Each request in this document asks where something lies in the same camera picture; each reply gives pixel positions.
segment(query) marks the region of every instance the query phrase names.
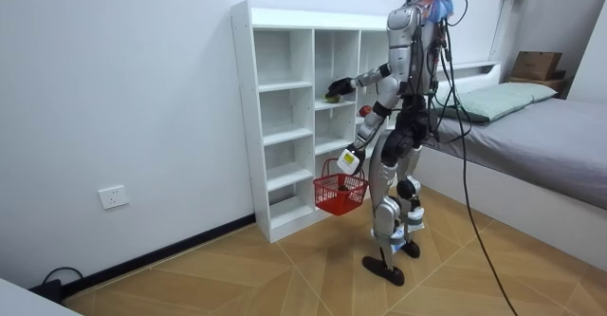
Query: robot leg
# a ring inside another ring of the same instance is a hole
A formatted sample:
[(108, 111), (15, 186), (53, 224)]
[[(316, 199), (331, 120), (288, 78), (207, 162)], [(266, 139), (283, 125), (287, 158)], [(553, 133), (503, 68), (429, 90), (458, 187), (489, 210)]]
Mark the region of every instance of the robot leg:
[(419, 258), (420, 249), (414, 242), (414, 229), (423, 227), (424, 209), (421, 208), (419, 192), (421, 184), (412, 174), (421, 155), (421, 146), (411, 149), (398, 163), (396, 190), (401, 206), (400, 220), (405, 224), (406, 244), (401, 248), (412, 258)]
[(395, 179), (398, 164), (382, 163), (381, 153), (391, 132), (384, 131), (369, 164), (369, 190), (373, 203), (373, 235), (379, 244), (381, 260), (365, 256), (362, 265), (372, 273), (383, 277), (396, 286), (405, 284), (403, 272), (395, 267), (392, 255), (405, 243), (403, 227), (400, 225), (400, 205), (397, 197), (388, 195)]

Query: electrical socket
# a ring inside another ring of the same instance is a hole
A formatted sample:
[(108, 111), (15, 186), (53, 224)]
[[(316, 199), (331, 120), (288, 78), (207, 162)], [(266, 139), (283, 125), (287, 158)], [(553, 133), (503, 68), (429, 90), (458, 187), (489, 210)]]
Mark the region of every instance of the electrical socket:
[(126, 194), (124, 186), (118, 186), (99, 191), (101, 204), (104, 209), (110, 209), (129, 203), (129, 196)]

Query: red basket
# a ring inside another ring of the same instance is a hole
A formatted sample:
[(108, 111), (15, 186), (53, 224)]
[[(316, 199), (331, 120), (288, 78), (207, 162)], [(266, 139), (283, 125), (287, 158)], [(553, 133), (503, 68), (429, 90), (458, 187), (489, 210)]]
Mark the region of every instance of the red basket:
[[(330, 175), (328, 164), (331, 160), (337, 160), (337, 158), (326, 160), (322, 166), (322, 177), (313, 181), (314, 200), (316, 207), (339, 216), (360, 207), (369, 181), (364, 179), (362, 171), (360, 177), (344, 173)], [(324, 175), (325, 167), (328, 176)]]

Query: mattress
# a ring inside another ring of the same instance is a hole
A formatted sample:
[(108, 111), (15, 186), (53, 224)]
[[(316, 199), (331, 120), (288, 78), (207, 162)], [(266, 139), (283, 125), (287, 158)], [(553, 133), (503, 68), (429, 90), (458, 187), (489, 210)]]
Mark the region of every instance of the mattress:
[[(441, 141), (460, 134), (444, 119)], [(462, 142), (428, 146), (461, 158)], [(497, 120), (473, 125), (466, 136), (468, 160), (607, 209), (607, 117), (605, 106), (549, 99)]]

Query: green pillow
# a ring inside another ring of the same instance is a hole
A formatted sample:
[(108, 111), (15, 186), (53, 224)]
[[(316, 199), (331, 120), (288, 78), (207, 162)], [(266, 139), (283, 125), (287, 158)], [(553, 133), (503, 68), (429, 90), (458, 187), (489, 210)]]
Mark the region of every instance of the green pillow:
[[(494, 86), (459, 94), (459, 100), (470, 116), (471, 123), (488, 123), (523, 109), (533, 102), (541, 102), (557, 94), (553, 89), (541, 84), (496, 84)], [(440, 117), (443, 108), (436, 106)], [(460, 118), (467, 121), (462, 111)], [(457, 119), (455, 107), (445, 109), (445, 117)]]

